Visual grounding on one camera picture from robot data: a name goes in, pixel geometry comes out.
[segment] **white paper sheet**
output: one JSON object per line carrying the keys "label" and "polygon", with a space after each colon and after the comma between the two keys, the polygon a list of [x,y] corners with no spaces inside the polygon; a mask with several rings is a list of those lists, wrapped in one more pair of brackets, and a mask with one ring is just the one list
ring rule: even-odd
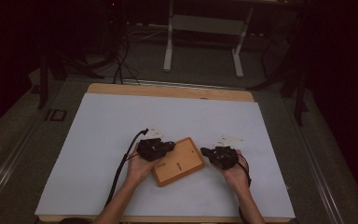
{"label": "white paper sheet", "polygon": [[[250,164],[251,191],[262,216],[295,217],[257,103],[92,93],[83,98],[35,213],[98,215],[132,138],[153,126],[164,132],[162,141],[191,137],[198,148],[213,148],[223,134],[246,139],[235,148]],[[150,175],[125,215],[237,217],[235,195],[207,159],[206,164],[163,188]],[[127,164],[117,189],[126,171]]]}

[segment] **small wooden block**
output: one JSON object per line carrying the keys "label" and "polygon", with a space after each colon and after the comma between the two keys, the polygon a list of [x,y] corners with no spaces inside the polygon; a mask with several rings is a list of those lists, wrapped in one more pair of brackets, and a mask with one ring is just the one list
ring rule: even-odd
{"label": "small wooden block", "polygon": [[200,151],[193,140],[188,137],[176,142],[173,151],[153,168],[153,175],[159,187],[171,184],[173,181],[190,175],[205,166]]}

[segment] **white table leg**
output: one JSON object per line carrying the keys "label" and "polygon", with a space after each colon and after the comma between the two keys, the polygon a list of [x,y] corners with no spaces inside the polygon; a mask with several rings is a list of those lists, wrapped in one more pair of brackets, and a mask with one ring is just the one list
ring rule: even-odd
{"label": "white table leg", "polygon": [[171,61],[172,61],[172,17],[173,17],[173,0],[170,0],[170,17],[168,18],[168,43],[167,49],[165,50],[165,59],[164,59],[164,72],[171,71]]}
{"label": "white table leg", "polygon": [[238,78],[243,77],[242,65],[241,65],[241,60],[240,60],[240,51],[241,51],[243,39],[246,37],[246,32],[248,30],[249,22],[252,18],[253,11],[254,11],[254,9],[252,7],[249,8],[246,21],[243,23],[243,26],[241,28],[240,41],[239,41],[237,47],[232,50],[232,59],[234,61],[235,73],[237,74]]}

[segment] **cable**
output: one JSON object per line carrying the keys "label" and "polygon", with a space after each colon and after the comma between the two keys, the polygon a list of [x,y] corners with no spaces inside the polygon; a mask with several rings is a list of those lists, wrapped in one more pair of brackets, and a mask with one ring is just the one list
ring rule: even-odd
{"label": "cable", "polygon": [[[238,154],[239,156],[241,156],[246,164],[248,164],[248,169],[246,169],[242,164],[240,164],[239,162],[237,162],[237,164],[240,166],[240,168],[242,168],[242,170],[246,173],[246,177],[248,178],[248,184],[249,184],[249,188],[251,187],[251,183],[252,183],[252,179],[251,177],[249,176],[249,163],[248,161],[241,155],[241,154]],[[241,218],[241,221],[243,224],[249,224],[249,222],[245,219],[245,217],[243,216],[243,213],[241,211],[241,208],[238,207],[238,212],[240,213],[240,218]]]}
{"label": "cable", "polygon": [[132,159],[132,158],[134,158],[134,157],[136,157],[136,156],[138,156],[138,154],[135,154],[135,155],[133,155],[133,156],[131,156],[131,157],[128,157],[128,158],[126,159],[126,161],[129,161],[130,159]]}
{"label": "cable", "polygon": [[116,69],[116,72],[115,72],[115,75],[113,77],[113,84],[116,84],[116,78],[117,78],[117,74],[120,74],[120,81],[121,81],[121,84],[123,84],[123,77],[121,76],[121,65],[124,63],[124,61],[126,60],[127,58],[127,55],[129,53],[129,49],[127,48],[127,46],[123,43],[121,43],[125,50],[126,50],[126,53],[124,55],[124,57],[122,58],[122,60],[120,61],[119,59],[119,56],[117,55],[117,61],[118,61],[118,68]]}
{"label": "cable", "polygon": [[133,31],[133,32],[129,33],[129,35],[133,35],[133,34],[150,34],[150,33],[155,33],[155,32],[158,32],[158,31],[153,31],[153,30]]}
{"label": "cable", "polygon": [[142,37],[142,38],[139,38],[139,39],[135,39],[135,40],[130,40],[130,41],[131,41],[131,42],[142,41],[142,40],[145,40],[145,39],[147,39],[147,38],[149,38],[149,37],[152,37],[153,35],[161,34],[161,33],[165,32],[165,31],[168,31],[168,30],[157,31],[157,32],[155,32],[155,33],[153,33],[153,34],[151,34],[151,35],[147,35],[147,36],[145,36],[145,37]]}
{"label": "cable", "polygon": [[129,78],[135,79],[135,81],[138,83],[138,85],[141,85],[141,83],[139,82],[139,80],[137,78],[139,76],[140,72],[138,70],[136,70],[135,68],[130,67],[125,61],[123,61],[123,65],[127,68],[127,71],[131,74],[131,77],[129,77]]}
{"label": "cable", "polygon": [[106,200],[106,203],[105,203],[105,206],[104,206],[104,207],[106,207],[106,206],[109,204],[109,202],[112,200],[113,194],[115,193],[115,189],[116,189],[118,177],[120,176],[121,169],[122,169],[123,166],[124,166],[124,162],[126,162],[126,160],[129,160],[129,159],[130,159],[130,158],[128,158],[128,157],[129,157],[129,153],[130,153],[130,151],[131,151],[131,148],[132,148],[133,143],[134,143],[135,140],[139,137],[139,135],[141,135],[141,134],[145,135],[148,131],[149,131],[148,129],[142,130],[142,131],[138,132],[138,133],[135,135],[135,137],[132,139],[132,142],[131,142],[131,144],[130,144],[129,149],[127,150],[126,154],[124,154],[123,159],[121,159],[120,165],[118,166],[118,168],[117,168],[117,170],[116,170],[115,179],[113,180],[112,188],[110,189],[109,196],[107,197],[107,200]]}

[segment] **floor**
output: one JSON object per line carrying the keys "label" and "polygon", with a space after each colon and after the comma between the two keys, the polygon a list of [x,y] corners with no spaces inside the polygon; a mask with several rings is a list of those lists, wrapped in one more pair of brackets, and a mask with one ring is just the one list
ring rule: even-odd
{"label": "floor", "polygon": [[[263,37],[245,40],[240,54],[245,78],[238,79],[227,46],[179,37],[174,39],[172,70],[163,72],[166,35],[161,31],[153,38],[146,36],[130,35],[131,44],[123,63],[125,84],[138,81],[141,85],[245,90],[266,80],[260,59],[268,42]],[[96,71],[105,76],[98,81],[112,82],[116,68],[111,64]],[[28,92],[0,119],[0,224],[37,222],[34,210],[49,173],[88,85],[97,81],[70,68],[68,71],[70,76],[65,81],[50,78],[44,109],[37,110],[38,95]],[[37,75],[37,70],[30,74],[35,83]],[[312,93],[306,92],[308,111],[302,114],[304,126],[299,127],[293,116],[294,98],[282,98],[281,86],[277,83],[252,94],[260,104],[295,209],[296,220],[291,223],[358,223],[358,188]],[[65,120],[45,121],[49,109],[66,110]],[[8,162],[8,157],[16,158],[16,162]]]}

